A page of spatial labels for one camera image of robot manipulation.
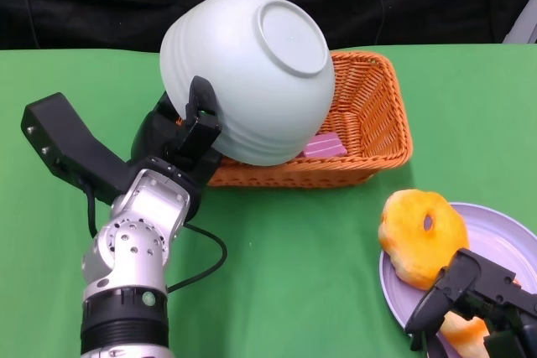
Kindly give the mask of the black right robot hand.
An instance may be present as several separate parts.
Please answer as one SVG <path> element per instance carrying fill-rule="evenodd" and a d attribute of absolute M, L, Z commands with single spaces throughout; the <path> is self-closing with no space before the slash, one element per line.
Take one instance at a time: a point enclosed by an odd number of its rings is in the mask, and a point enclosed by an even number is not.
<path fill-rule="evenodd" d="M 446 357 L 437 336 L 445 314 L 482 319 L 489 332 L 484 346 L 491 357 L 536 356 L 536 295 L 514 282 L 515 273 L 465 248 L 443 267 L 421 298 L 404 332 L 410 349 L 424 357 Z"/>

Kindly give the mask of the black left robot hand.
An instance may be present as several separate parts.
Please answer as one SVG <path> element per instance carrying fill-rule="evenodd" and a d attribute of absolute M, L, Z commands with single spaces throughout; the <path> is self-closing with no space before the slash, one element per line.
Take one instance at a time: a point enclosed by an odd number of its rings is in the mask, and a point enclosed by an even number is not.
<path fill-rule="evenodd" d="M 213 143 L 222 132 L 216 112 L 216 94 L 210 81 L 195 76 L 181 116 L 167 94 L 144 118 L 131 147 L 131 160 L 161 158 L 202 187 L 221 164 Z"/>

